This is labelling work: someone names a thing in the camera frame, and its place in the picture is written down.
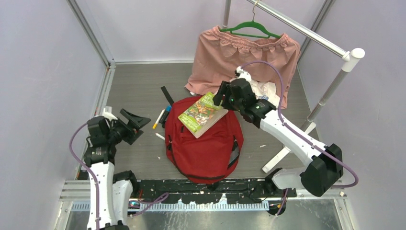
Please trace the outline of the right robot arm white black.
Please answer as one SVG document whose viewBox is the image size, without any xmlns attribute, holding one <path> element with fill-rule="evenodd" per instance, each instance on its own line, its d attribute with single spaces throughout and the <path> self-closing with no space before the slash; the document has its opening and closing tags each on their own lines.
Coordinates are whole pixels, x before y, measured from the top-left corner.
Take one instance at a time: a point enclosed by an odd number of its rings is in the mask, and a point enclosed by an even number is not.
<svg viewBox="0 0 406 230">
<path fill-rule="evenodd" d="M 266 99 L 257 99 L 245 79 L 223 81 L 213 98 L 215 105 L 238 111 L 247 122 L 271 134 L 294 153 L 302 168 L 273 171 L 266 183 L 270 196 L 279 196 L 284 189 L 302 188 L 321 197 L 343 176 L 342 150 L 317 141 L 278 114 L 277 108 Z"/>
</svg>

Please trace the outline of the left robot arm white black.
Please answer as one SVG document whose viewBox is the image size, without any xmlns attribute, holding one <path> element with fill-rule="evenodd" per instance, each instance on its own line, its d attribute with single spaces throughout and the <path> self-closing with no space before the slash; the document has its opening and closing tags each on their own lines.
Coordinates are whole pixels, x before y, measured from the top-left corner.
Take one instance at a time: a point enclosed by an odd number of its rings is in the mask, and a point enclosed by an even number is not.
<svg viewBox="0 0 406 230">
<path fill-rule="evenodd" d="M 127 230 L 129 199 L 140 190 L 131 170 L 114 172 L 116 145 L 132 145 L 143 134 L 141 128 L 151 120 L 125 109 L 120 113 L 126 121 L 104 112 L 86 123 L 89 146 L 83 159 L 90 179 L 89 230 Z"/>
</svg>

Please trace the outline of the green treehouse book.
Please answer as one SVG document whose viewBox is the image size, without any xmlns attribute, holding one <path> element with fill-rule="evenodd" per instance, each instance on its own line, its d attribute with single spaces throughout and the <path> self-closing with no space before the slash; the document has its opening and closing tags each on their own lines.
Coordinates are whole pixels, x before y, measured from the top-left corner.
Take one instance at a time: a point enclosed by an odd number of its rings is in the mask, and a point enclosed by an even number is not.
<svg viewBox="0 0 406 230">
<path fill-rule="evenodd" d="M 201 137 L 228 112 L 214 104 L 214 96 L 211 92 L 206 93 L 178 116 L 180 122 L 195 138 Z"/>
</svg>

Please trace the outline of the red backpack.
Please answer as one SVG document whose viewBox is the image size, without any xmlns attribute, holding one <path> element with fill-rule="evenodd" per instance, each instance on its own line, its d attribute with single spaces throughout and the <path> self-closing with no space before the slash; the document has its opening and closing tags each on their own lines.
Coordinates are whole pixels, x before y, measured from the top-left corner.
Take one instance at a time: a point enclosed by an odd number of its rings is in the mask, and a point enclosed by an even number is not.
<svg viewBox="0 0 406 230">
<path fill-rule="evenodd" d="M 202 96 L 174 102 L 165 87 L 161 90 L 172 106 L 164 124 L 167 158 L 182 175 L 197 184 L 214 184 L 229 176 L 238 164 L 244 142 L 234 112 L 228 111 L 201 137 L 195 138 L 178 116 Z"/>
</svg>

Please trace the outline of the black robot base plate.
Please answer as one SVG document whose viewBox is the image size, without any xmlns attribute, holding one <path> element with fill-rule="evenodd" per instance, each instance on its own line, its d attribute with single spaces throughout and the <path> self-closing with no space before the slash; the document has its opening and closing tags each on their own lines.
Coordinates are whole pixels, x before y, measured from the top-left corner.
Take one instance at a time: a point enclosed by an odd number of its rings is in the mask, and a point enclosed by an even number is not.
<svg viewBox="0 0 406 230">
<path fill-rule="evenodd" d="M 284 192 L 272 189 L 264 179 L 225 179 L 215 184 L 196 184 L 189 180 L 140 180 L 130 195 L 129 206 L 139 206 L 138 200 L 153 202 L 168 193 L 162 204 L 217 204 L 222 198 L 227 204 L 257 204 L 266 199 L 281 201 Z"/>
</svg>

